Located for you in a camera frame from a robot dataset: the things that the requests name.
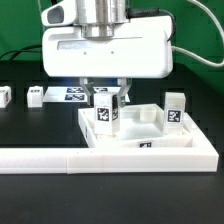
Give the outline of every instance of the white block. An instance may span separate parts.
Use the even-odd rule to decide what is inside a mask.
[[[0,87],[0,108],[5,108],[11,99],[11,88],[9,86]]]
[[[164,108],[164,134],[182,134],[186,98],[184,93],[166,93]]]
[[[120,129],[119,108],[116,93],[94,94],[95,134],[113,135]]]
[[[42,107],[43,105],[43,87],[30,87],[27,93],[28,107]]]

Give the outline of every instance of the black cable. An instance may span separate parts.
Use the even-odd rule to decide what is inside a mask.
[[[11,53],[16,53],[16,52],[20,52],[20,53],[23,53],[23,52],[25,52],[25,53],[42,53],[42,51],[32,51],[32,50],[15,50],[15,51],[8,51],[8,52],[6,52],[6,53],[4,53],[4,54],[2,54],[1,56],[0,56],[0,60],[3,58],[3,57],[5,57],[6,55],[8,55],[8,54],[11,54]]]
[[[36,45],[31,45],[31,46],[28,46],[28,47],[24,47],[21,49],[21,51],[23,50],[31,50],[31,49],[36,49],[36,48],[41,48],[42,45],[41,44],[36,44]],[[16,53],[14,53],[10,58],[9,58],[9,61],[12,61],[14,60],[18,55],[20,55],[21,53],[23,52],[19,52],[17,51]]]
[[[127,10],[127,18],[128,19],[133,19],[133,18],[142,18],[142,17],[153,17],[153,16],[158,16],[159,14],[166,14],[170,16],[171,21],[172,21],[172,32],[170,37],[168,38],[167,42],[170,41],[173,36],[176,33],[176,22],[175,18],[170,13],[169,11],[159,9],[159,8],[149,8],[149,9],[128,9]]]
[[[57,2],[57,0],[51,0],[51,4],[56,5],[56,4],[58,4],[58,2]]]
[[[170,13],[169,11],[167,11],[167,10],[159,9],[159,12],[162,13],[162,14],[168,15],[171,18],[171,21],[172,21],[172,32],[171,32],[171,35],[170,35],[169,39],[167,40],[167,41],[170,41],[174,37],[174,35],[176,33],[176,21],[175,21],[175,18],[173,16],[173,14]]]

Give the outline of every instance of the white plastic structure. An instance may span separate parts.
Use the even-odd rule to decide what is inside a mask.
[[[186,98],[184,93],[167,92],[164,108],[164,134],[182,134]]]
[[[9,86],[0,87],[0,108],[5,108],[11,99],[11,88]]]
[[[29,108],[42,107],[43,105],[43,87],[30,87],[27,93],[27,104]]]
[[[163,78],[173,68],[168,16],[117,24],[111,38],[88,39],[81,27],[48,29],[43,36],[49,76]]]
[[[141,110],[156,108],[156,118],[141,121]],[[79,125],[89,150],[83,151],[76,169],[94,163],[96,172],[216,171],[216,150],[187,113],[182,134],[163,134],[164,111],[156,104],[121,108],[120,131],[114,136],[96,135],[94,109],[79,110]]]

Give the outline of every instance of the black table surface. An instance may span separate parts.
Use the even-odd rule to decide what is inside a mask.
[[[77,124],[85,103],[44,103],[28,109],[30,86],[77,86],[76,78],[50,78],[41,62],[1,62],[0,86],[12,101],[0,110],[0,147],[86,147]],[[115,85],[113,79],[96,85]],[[134,79],[130,104],[157,103],[183,92],[186,112],[219,153],[216,173],[112,173],[0,175],[2,224],[223,224],[224,98],[186,66],[164,79]]]

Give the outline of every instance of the black and white pattern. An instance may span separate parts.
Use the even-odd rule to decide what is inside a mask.
[[[67,88],[67,93],[84,93],[81,87]]]
[[[97,87],[97,88],[94,88],[96,92],[108,92],[108,88],[105,88],[105,87]]]
[[[97,108],[97,120],[98,121],[109,121],[109,109]]]
[[[30,92],[31,92],[31,93],[39,93],[40,90],[39,90],[39,89],[32,89],[32,90],[30,90]]]
[[[167,122],[168,123],[180,123],[182,112],[180,110],[168,110]]]
[[[113,121],[118,118],[118,108],[113,109]]]
[[[84,94],[67,94],[65,100],[67,101],[83,101],[85,99]]]
[[[8,92],[6,92],[6,94],[5,94],[5,100],[6,100],[6,103],[9,101],[9,93]]]
[[[151,148],[152,142],[142,142],[139,144],[139,148]]]

